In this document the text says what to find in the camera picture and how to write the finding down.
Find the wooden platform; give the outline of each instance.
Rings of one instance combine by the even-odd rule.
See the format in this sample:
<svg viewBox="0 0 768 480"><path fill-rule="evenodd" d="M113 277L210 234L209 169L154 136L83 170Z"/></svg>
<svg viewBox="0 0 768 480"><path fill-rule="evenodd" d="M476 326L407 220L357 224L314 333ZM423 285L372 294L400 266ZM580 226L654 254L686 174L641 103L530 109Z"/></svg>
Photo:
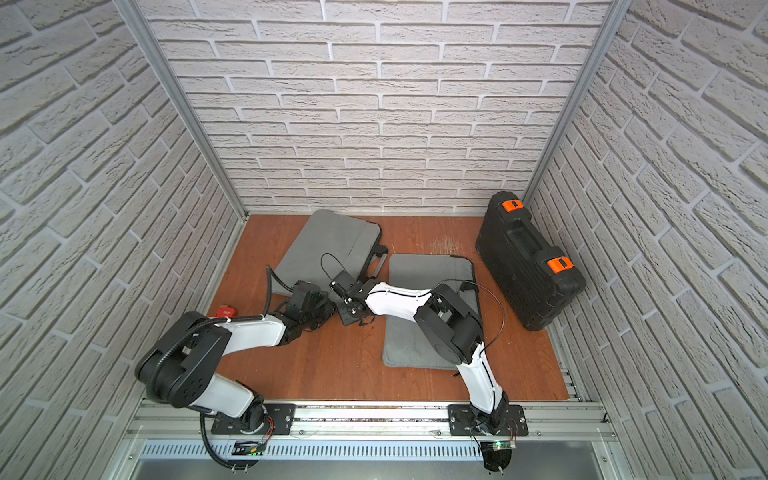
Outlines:
<svg viewBox="0 0 768 480"><path fill-rule="evenodd" d="M263 215L248 220L243 236L219 286L211 310L234 306L238 315L258 315L266 296L264 267L276 266L308 217ZM515 318L491 274L475 250L482 218L363 217L382 228L381 244L389 253L453 254L475 264L477 281L504 303L507 322L488 349L488 361L510 400L568 399L568 391L546 332L529 332ZM379 278L389 278L389 261ZM281 296L273 299L276 306ZM501 325L498 304L480 293L485 338ZM461 377L434 369L389 368L382 363L386 321L370 326L344 326L338 315L315 332L287 346L233 353L218 372L238 380L269 399L469 400Z"/></svg>

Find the cable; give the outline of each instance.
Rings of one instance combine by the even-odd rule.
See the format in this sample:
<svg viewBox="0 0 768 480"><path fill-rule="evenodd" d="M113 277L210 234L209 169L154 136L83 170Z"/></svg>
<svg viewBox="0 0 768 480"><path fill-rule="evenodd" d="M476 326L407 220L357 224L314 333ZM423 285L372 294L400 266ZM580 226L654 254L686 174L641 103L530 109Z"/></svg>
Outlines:
<svg viewBox="0 0 768 480"><path fill-rule="evenodd" d="M231 470L247 470L248 467L254 466L258 460L248 460L247 463L235 463L235 462L229 462L227 460L224 460L221 458L214 448L210 446L210 442L208 441L208 433L205 431L205 414L200 414L200 436L203 437L203 446L205 447L205 451L208 452L208 455L213 459L214 462L218 463L219 465L229 468Z"/></svg>
<svg viewBox="0 0 768 480"><path fill-rule="evenodd" d="M323 266L323 257L324 257L325 255L330 255L331 257L333 257L333 259L336 261L336 263L338 263L338 264L339 264L339 266L341 267L341 270L345 270L345 268L344 268L344 265L343 265L343 264L342 264L342 263L339 261L339 259L338 259L338 258L336 258L336 255L334 255L333 253L330 253L330 252L325 252L323 255L320 255L320 269L322 269L322 270L323 270L323 273L325 273L325 274L326 274L326 276L328 277L328 280L331 280L331 281L333 281L333 277L331 277L331 276L328 274L328 272L326 272L326 269L325 269L325 267Z"/></svg>

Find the black cable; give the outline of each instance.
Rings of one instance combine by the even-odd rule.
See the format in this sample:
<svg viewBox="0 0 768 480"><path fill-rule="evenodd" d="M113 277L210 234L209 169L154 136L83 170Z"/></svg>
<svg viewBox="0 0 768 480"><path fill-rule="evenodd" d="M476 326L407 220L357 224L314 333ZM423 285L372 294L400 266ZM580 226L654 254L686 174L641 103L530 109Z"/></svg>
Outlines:
<svg viewBox="0 0 768 480"><path fill-rule="evenodd" d="M229 461L221 458L216 453L214 448L210 446L210 442L208 441L208 433L205 431L205 414L203 413L200 414L200 436L203 437L203 446L205 447L205 451L208 452L208 455L210 455L214 462L225 468L229 468L230 470L245 470L248 467L254 466L256 463L258 463L258 460L248 460L246 463L230 463Z"/></svg>
<svg viewBox="0 0 768 480"><path fill-rule="evenodd" d="M170 356L173 355L176 350L181 348L190 338L192 338L195 333L215 323L222 323L221 319L206 319L192 326L189 328L189 330L184 332L184 335L180 336L173 343L173 345L171 345L170 348L166 350L165 353L160 357L154 366L154 370L152 370L152 375L150 375L149 380L147 381L147 396L151 400L159 403L167 403L157 394L157 379L160 377L160 371L163 369L163 365L165 365Z"/></svg>
<svg viewBox="0 0 768 480"><path fill-rule="evenodd" d="M336 255L334 255L333 253L330 253L330 252L325 252L323 255L320 255L320 269L322 269L322 270L323 270L323 273L325 273L325 274L326 274L326 276L328 277L328 280L332 280L332 281L333 281L333 277L331 277L331 276L328 274L328 272L326 272L326 269L325 269L325 267L323 266L323 257L324 257L325 255L330 255L331 257L333 257L333 259L336 261L336 263L338 263L338 264L339 264L339 266L341 267L341 270L345 270L345 268L344 268L344 265L343 265L343 263L341 263L341 262L339 261L339 259L338 259L338 258L336 258Z"/></svg>

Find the white brick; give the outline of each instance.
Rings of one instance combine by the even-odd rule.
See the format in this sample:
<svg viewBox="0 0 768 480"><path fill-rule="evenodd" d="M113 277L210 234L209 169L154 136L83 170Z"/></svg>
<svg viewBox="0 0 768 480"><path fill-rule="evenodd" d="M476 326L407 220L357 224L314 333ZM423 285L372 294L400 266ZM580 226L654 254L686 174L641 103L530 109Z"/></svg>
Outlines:
<svg viewBox="0 0 768 480"><path fill-rule="evenodd" d="M384 108L405 108L413 110L433 108L468 108L474 110L477 103L477 97L437 97L419 95L384 95L382 97L382 106Z"/></svg>
<svg viewBox="0 0 768 480"><path fill-rule="evenodd" d="M334 92L329 78L231 78L235 91L328 91Z"/></svg>
<svg viewBox="0 0 768 480"><path fill-rule="evenodd" d="M588 26L541 26L541 25L502 25L498 28L496 41L503 43L592 43L598 27Z"/></svg>
<svg viewBox="0 0 768 480"><path fill-rule="evenodd" d="M88 189L73 198L48 223L49 227L62 237L71 236L133 165L134 161L127 155L115 159L100 172Z"/></svg>
<svg viewBox="0 0 768 480"><path fill-rule="evenodd" d="M254 157L295 157L292 147L232 147L218 148L216 152L222 158L254 158Z"/></svg>
<svg viewBox="0 0 768 480"><path fill-rule="evenodd" d="M284 123L266 123L266 122L205 122L203 127L208 134L287 134L288 128Z"/></svg>
<svg viewBox="0 0 768 480"><path fill-rule="evenodd" d="M139 0L141 11L147 18L194 17L194 10L189 0Z"/></svg>
<svg viewBox="0 0 768 480"><path fill-rule="evenodd" d="M348 168L424 168L426 160L412 158L348 158Z"/></svg>
<svg viewBox="0 0 768 480"><path fill-rule="evenodd" d="M276 95L271 94L189 94L194 107L279 107Z"/></svg>
<svg viewBox="0 0 768 480"><path fill-rule="evenodd" d="M587 53L589 53L589 47L568 47L562 45L554 57L554 62L580 64L587 58Z"/></svg>
<svg viewBox="0 0 768 480"><path fill-rule="evenodd" d="M197 118L202 122L207 121L226 121L226 122L238 122L240 118L237 116L237 111L234 108L195 108L195 114Z"/></svg>
<svg viewBox="0 0 768 480"><path fill-rule="evenodd" d="M577 3L568 21L580 25L599 25L603 22L608 6L608 3Z"/></svg>
<svg viewBox="0 0 768 480"><path fill-rule="evenodd" d="M386 135L469 135L469 124L384 124Z"/></svg>
<svg viewBox="0 0 768 480"><path fill-rule="evenodd" d="M65 204L78 190L80 184L70 174L57 177L27 207L0 225L0 260L5 261L43 223Z"/></svg>
<svg viewBox="0 0 768 480"><path fill-rule="evenodd" d="M98 0L61 0L53 4L45 0L23 0L18 7L35 28L42 29L97 4Z"/></svg>
<svg viewBox="0 0 768 480"><path fill-rule="evenodd" d="M283 106L288 108L377 108L376 95L283 95Z"/></svg>
<svg viewBox="0 0 768 480"><path fill-rule="evenodd" d="M83 83L134 45L136 42L128 28L120 27L69 58L65 67L78 83Z"/></svg>
<svg viewBox="0 0 768 480"><path fill-rule="evenodd" d="M523 45L451 45L445 46L443 60L449 61L509 61L516 63L546 63L554 47Z"/></svg>
<svg viewBox="0 0 768 480"><path fill-rule="evenodd" d="M632 113L644 120L659 137L666 137L677 125L677 120L672 115L637 89L623 73L618 72L614 76L611 81L611 90L629 105Z"/></svg>
<svg viewBox="0 0 768 480"><path fill-rule="evenodd" d="M755 181L768 188L768 147L760 145L752 154L741 162L741 167Z"/></svg>
<svg viewBox="0 0 768 480"><path fill-rule="evenodd" d="M204 17L322 20L318 2L311 0L197 0Z"/></svg>
<svg viewBox="0 0 768 480"><path fill-rule="evenodd" d="M436 94L437 80L336 80L339 93Z"/></svg>
<svg viewBox="0 0 768 480"><path fill-rule="evenodd" d="M174 60L176 75L268 75L263 61L252 60Z"/></svg>
<svg viewBox="0 0 768 480"><path fill-rule="evenodd" d="M572 81L548 81L544 85L544 90L541 91L542 95L565 97L571 93Z"/></svg>
<svg viewBox="0 0 768 480"><path fill-rule="evenodd" d="M326 2L327 20L440 22L439 2Z"/></svg>
<svg viewBox="0 0 768 480"><path fill-rule="evenodd" d="M307 158L338 158L338 157L378 157L378 148L316 148L298 147L299 157Z"/></svg>
<svg viewBox="0 0 768 480"><path fill-rule="evenodd" d="M242 110L243 118L247 121L337 121L338 116L334 110L304 110L304 109L266 109L257 110L254 108L244 108ZM229 111L227 116L223 117L217 114L217 120L230 120Z"/></svg>
<svg viewBox="0 0 768 480"><path fill-rule="evenodd" d="M671 37L677 37L682 33L685 25L693 16L689 11L683 10L667 2L667 0L660 0L659 2L640 0L632 4L630 12L658 27Z"/></svg>
<svg viewBox="0 0 768 480"><path fill-rule="evenodd" d="M101 112L112 124L119 121L149 94L157 85L151 69L145 70L129 85L120 90L101 106Z"/></svg>
<svg viewBox="0 0 768 480"><path fill-rule="evenodd" d="M592 115L591 123L632 174L645 165L640 152L630 144L627 137L616 130L616 125L600 108Z"/></svg>
<svg viewBox="0 0 768 480"><path fill-rule="evenodd" d="M262 168L344 168L342 158L260 158Z"/></svg>
<svg viewBox="0 0 768 480"><path fill-rule="evenodd" d="M448 21L560 23L567 11L566 4L452 2L448 5Z"/></svg>
<svg viewBox="0 0 768 480"><path fill-rule="evenodd" d="M268 147L275 145L340 146L341 138L334 135L254 135L251 144Z"/></svg>
<svg viewBox="0 0 768 480"><path fill-rule="evenodd" d="M704 95L740 118L756 133L768 131L768 112L761 105L768 104L768 94L739 80L725 71L720 71L712 80Z"/></svg>
<svg viewBox="0 0 768 480"><path fill-rule="evenodd" d="M168 96L165 94L163 86L158 85L149 92L149 95L141 101L141 104L144 106L147 113L154 117L163 108L166 102L168 102Z"/></svg>
<svg viewBox="0 0 768 480"><path fill-rule="evenodd" d="M539 150L507 150L503 148L472 148L469 158L472 159L496 159L512 161L536 161Z"/></svg>
<svg viewBox="0 0 768 480"><path fill-rule="evenodd" d="M101 165L111 160L146 123L146 115L141 111L132 111L82 155L74 159L70 168L80 178L88 180L96 170L101 168Z"/></svg>
<svg viewBox="0 0 768 480"><path fill-rule="evenodd" d="M341 44L332 45L334 60L402 60L402 61L437 61L440 52L438 45L381 45L381 44Z"/></svg>
<svg viewBox="0 0 768 480"><path fill-rule="evenodd" d="M328 45L324 43L217 41L216 49L222 58L328 59Z"/></svg>
<svg viewBox="0 0 768 480"><path fill-rule="evenodd" d="M427 137L385 137L382 135L345 135L344 144L350 147L426 147Z"/></svg>
<svg viewBox="0 0 768 480"><path fill-rule="evenodd" d="M379 124L368 123L342 123L342 124L301 124L292 123L290 125L292 134L308 135L377 135L379 134ZM385 132L387 134L397 134L398 132Z"/></svg>
<svg viewBox="0 0 768 480"><path fill-rule="evenodd" d="M371 24L259 22L261 38L291 41L375 41Z"/></svg>
<svg viewBox="0 0 768 480"><path fill-rule="evenodd" d="M27 203L76 158L94 137L99 137L108 129L106 123L101 117L89 116L56 140L55 147L6 178L2 184L3 191L14 200Z"/></svg>
<svg viewBox="0 0 768 480"><path fill-rule="evenodd" d="M765 2L739 2L738 0L726 0L715 2L713 0L681 0L680 3L700 10L705 14L733 23L742 28L748 26L760 12Z"/></svg>
<svg viewBox="0 0 768 480"><path fill-rule="evenodd" d="M43 143L26 127L6 135L0 140L0 177L34 157L42 148Z"/></svg>
<svg viewBox="0 0 768 480"><path fill-rule="evenodd" d="M47 30L0 50L0 89L6 89L88 45L95 36L84 20Z"/></svg>
<svg viewBox="0 0 768 480"><path fill-rule="evenodd" d="M651 132L637 120L630 121L627 126L627 136L643 152L648 161L656 167L670 185L680 193L686 201L693 200L703 191L703 185L676 158L668 154L658 143Z"/></svg>
<svg viewBox="0 0 768 480"><path fill-rule="evenodd" d="M11 43L29 34L29 28L12 5L0 8L0 45Z"/></svg>
<svg viewBox="0 0 768 480"><path fill-rule="evenodd" d="M751 133L668 75L661 75L651 85L650 94L730 159L738 158L755 140Z"/></svg>
<svg viewBox="0 0 768 480"><path fill-rule="evenodd" d="M215 22L207 20L153 20L152 31L159 39L203 40L241 39L256 40L251 22Z"/></svg>
<svg viewBox="0 0 768 480"><path fill-rule="evenodd" d="M207 41L161 41L165 56L170 60L179 58L213 58L214 50Z"/></svg>
<svg viewBox="0 0 768 480"><path fill-rule="evenodd" d="M482 110L556 110L565 103L556 97L483 97Z"/></svg>
<svg viewBox="0 0 768 480"><path fill-rule="evenodd" d="M637 180L667 215L677 231L688 239L691 246L699 252L710 267L715 268L730 259L728 250L692 213L686 210L672 188L664 183L653 169L643 170Z"/></svg>
<svg viewBox="0 0 768 480"><path fill-rule="evenodd" d="M171 103L166 104L151 122L144 125L141 131L128 144L131 152L140 157L162 135L163 131L176 119L176 109Z"/></svg>
<svg viewBox="0 0 768 480"><path fill-rule="evenodd" d="M574 80L579 71L577 65L491 65L490 78L510 80Z"/></svg>
<svg viewBox="0 0 768 480"><path fill-rule="evenodd" d="M133 47L128 53L118 58L114 64L126 80L133 80L136 75L149 67L149 63L147 63L147 59L139 47Z"/></svg>
<svg viewBox="0 0 768 480"><path fill-rule="evenodd" d="M465 41L489 43L492 33L493 27L491 25L381 25L382 41Z"/></svg>
<svg viewBox="0 0 768 480"><path fill-rule="evenodd" d="M74 84L64 69L53 67L0 94L3 113L0 117L0 131L40 111L73 88Z"/></svg>
<svg viewBox="0 0 768 480"><path fill-rule="evenodd" d="M375 77L375 63L344 63L341 61L273 61L272 70L278 77Z"/></svg>
<svg viewBox="0 0 768 480"><path fill-rule="evenodd" d="M383 157L466 158L466 148L384 148Z"/></svg>
<svg viewBox="0 0 768 480"><path fill-rule="evenodd" d="M432 137L430 147L515 148L517 137Z"/></svg>
<svg viewBox="0 0 768 480"><path fill-rule="evenodd" d="M122 86L123 81L116 71L106 71L83 88L56 101L27 125L43 141L50 142Z"/></svg>
<svg viewBox="0 0 768 480"><path fill-rule="evenodd" d="M475 136L525 136L525 137L548 137L551 129L549 127L539 127L538 125L477 125L475 126Z"/></svg>
<svg viewBox="0 0 768 480"><path fill-rule="evenodd" d="M608 49L607 56L627 75L644 87L647 87L650 81L654 79L657 69L622 41L614 40Z"/></svg>
<svg viewBox="0 0 768 480"><path fill-rule="evenodd" d="M502 124L522 124L525 120L524 111L461 111L438 110L435 121L448 123L462 122L493 122Z"/></svg>
<svg viewBox="0 0 768 480"><path fill-rule="evenodd" d="M441 94L533 95L537 94L540 88L540 81L443 80L440 82Z"/></svg>
<svg viewBox="0 0 768 480"><path fill-rule="evenodd" d="M429 110L341 110L341 121L412 121L428 122Z"/></svg>
<svg viewBox="0 0 768 480"><path fill-rule="evenodd" d="M739 174L726 167L723 159L683 127L678 128L668 141L674 150L717 193L757 227L768 233L768 194Z"/></svg>
<svg viewBox="0 0 768 480"><path fill-rule="evenodd" d="M716 70L708 61L675 45L648 27L640 29L632 45L694 88L701 88Z"/></svg>

